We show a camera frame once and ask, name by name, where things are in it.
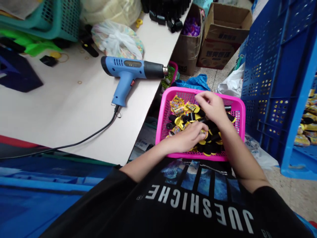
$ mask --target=power cord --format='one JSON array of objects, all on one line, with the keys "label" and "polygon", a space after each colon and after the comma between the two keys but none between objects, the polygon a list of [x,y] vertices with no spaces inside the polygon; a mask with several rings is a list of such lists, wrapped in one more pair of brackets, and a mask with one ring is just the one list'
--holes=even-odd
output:
[{"label": "power cord", "polygon": [[114,121],[115,117],[116,117],[116,114],[119,110],[119,107],[118,105],[116,105],[115,107],[115,112],[113,114],[113,117],[112,119],[110,120],[110,122],[105,125],[103,128],[101,128],[99,131],[97,131],[96,133],[92,134],[91,136],[87,137],[86,139],[80,141],[80,142],[77,142],[75,144],[71,144],[71,145],[64,145],[64,146],[60,146],[60,147],[56,147],[56,148],[52,148],[52,149],[47,149],[47,150],[42,150],[42,151],[39,151],[39,152],[34,152],[34,153],[30,153],[30,154],[24,154],[24,155],[19,155],[19,156],[12,156],[12,157],[4,157],[4,158],[0,158],[0,159],[15,159],[15,158],[20,158],[20,157],[25,157],[25,156],[31,156],[31,155],[36,155],[36,154],[41,154],[41,153],[46,153],[46,152],[49,152],[49,151],[53,151],[53,150],[58,150],[58,149],[63,149],[63,148],[67,148],[67,147],[72,147],[72,146],[75,146],[75,145],[79,145],[87,140],[89,140],[91,137],[94,137],[95,135],[97,135],[98,133],[102,132],[104,129],[106,129],[108,126],[110,126],[112,124],[112,122]]}]

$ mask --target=cardboard box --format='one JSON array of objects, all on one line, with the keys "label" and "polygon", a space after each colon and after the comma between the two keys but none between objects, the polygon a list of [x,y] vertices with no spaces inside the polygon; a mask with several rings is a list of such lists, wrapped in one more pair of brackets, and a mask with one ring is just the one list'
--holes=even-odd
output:
[{"label": "cardboard box", "polygon": [[197,17],[200,19],[200,23],[198,23],[200,24],[199,36],[180,35],[171,56],[171,61],[174,61],[178,65],[178,71],[188,76],[193,76],[194,74],[203,35],[204,21],[200,13],[201,10],[202,8],[192,4],[187,15],[187,17]]},{"label": "cardboard box", "polygon": [[213,3],[205,21],[197,66],[223,69],[248,36],[251,25],[250,10]]}]

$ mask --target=white table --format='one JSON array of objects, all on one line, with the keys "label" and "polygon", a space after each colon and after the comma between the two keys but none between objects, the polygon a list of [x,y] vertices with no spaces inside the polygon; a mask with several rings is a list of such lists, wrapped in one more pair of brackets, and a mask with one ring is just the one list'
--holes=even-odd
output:
[{"label": "white table", "polygon": [[[181,18],[183,22],[187,13]],[[166,66],[179,32],[171,34],[167,26],[151,21],[148,14],[136,32],[145,46],[144,60]],[[69,60],[55,67],[41,63],[41,56],[27,57],[43,86],[21,93],[0,85],[0,135],[54,148],[79,142],[110,121],[118,80],[102,69],[102,55],[93,58],[80,47],[64,52]],[[136,80],[127,107],[120,111],[122,118],[87,142],[62,151],[126,164],[159,84],[160,79]]]}]

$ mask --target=tile floor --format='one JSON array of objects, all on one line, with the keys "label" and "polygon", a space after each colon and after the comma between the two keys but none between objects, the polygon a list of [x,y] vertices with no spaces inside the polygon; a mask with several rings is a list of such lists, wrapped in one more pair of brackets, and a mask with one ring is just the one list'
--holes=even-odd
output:
[{"label": "tile floor", "polygon": [[[194,76],[206,74],[207,84],[211,91],[216,92],[218,84],[226,79],[235,66],[238,53],[236,53],[223,70],[197,67]],[[189,76],[181,75],[180,79],[187,80]],[[287,178],[281,175],[280,169],[274,167],[265,174],[290,208],[306,220],[317,222],[317,181]]]}]

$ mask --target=heat gun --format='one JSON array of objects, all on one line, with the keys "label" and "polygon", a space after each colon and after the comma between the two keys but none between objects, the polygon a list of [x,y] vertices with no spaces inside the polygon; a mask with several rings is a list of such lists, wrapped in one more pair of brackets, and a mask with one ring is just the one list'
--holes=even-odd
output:
[{"label": "heat gun", "polygon": [[103,56],[101,65],[108,75],[120,78],[112,103],[122,107],[126,106],[125,99],[135,79],[160,79],[168,75],[167,67],[143,60]]}]

